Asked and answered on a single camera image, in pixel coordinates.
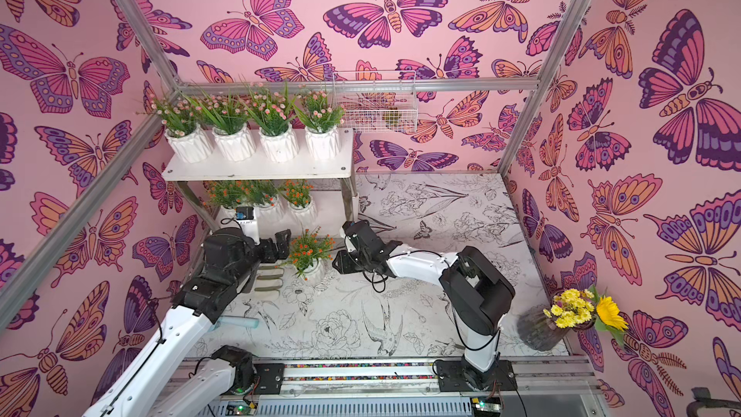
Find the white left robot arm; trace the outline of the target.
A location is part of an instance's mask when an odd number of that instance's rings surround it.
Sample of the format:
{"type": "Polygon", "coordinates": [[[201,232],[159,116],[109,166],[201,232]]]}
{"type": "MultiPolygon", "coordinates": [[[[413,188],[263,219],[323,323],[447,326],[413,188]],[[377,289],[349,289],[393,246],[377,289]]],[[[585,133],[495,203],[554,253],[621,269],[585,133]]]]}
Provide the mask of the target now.
{"type": "Polygon", "coordinates": [[[252,289],[262,264],[289,255],[291,232],[253,241],[237,228],[214,232],[204,242],[200,273],[186,281],[142,353],[87,410],[88,416],[195,416],[227,392],[254,389],[254,356],[240,347],[220,347],[197,372],[166,398],[160,396],[187,353],[225,309],[252,289]]]}

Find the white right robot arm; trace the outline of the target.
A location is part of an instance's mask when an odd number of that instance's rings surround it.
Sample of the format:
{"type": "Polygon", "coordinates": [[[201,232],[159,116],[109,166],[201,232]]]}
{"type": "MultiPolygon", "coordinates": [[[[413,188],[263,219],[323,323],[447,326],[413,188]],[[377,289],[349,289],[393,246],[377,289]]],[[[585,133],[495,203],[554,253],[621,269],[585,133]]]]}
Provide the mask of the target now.
{"type": "Polygon", "coordinates": [[[464,355],[461,374],[474,390],[494,385],[502,320],[515,298],[511,282],[484,253],[466,246],[457,253],[419,249],[401,241],[382,241],[366,220],[343,224],[345,248],[332,263],[340,274],[361,273],[372,287],[390,279],[413,279],[438,286],[447,295],[464,355]]]}

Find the pink flower pot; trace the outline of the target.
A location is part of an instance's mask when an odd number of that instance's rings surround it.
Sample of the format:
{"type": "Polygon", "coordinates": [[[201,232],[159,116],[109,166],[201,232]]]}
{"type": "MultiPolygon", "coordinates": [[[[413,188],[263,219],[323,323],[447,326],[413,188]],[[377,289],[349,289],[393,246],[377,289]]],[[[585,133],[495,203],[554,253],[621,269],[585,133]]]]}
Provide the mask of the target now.
{"type": "Polygon", "coordinates": [[[256,152],[243,98],[203,93],[191,97],[189,102],[199,120],[210,127],[215,145],[225,160],[241,162],[256,152]]]}
{"type": "Polygon", "coordinates": [[[310,155],[317,161],[330,161],[341,150],[340,125],[345,106],[336,104],[326,91],[304,91],[296,96],[296,116],[304,125],[310,155]]]}
{"type": "Polygon", "coordinates": [[[245,109],[259,127],[262,147],[275,163],[285,163],[298,155],[298,143],[293,132],[295,97],[285,84],[281,90],[250,87],[245,109]]]}
{"type": "Polygon", "coordinates": [[[166,140],[182,162],[202,162],[213,153],[213,143],[202,123],[202,106],[194,98],[185,94],[173,98],[146,97],[144,113],[158,117],[166,140]]]}

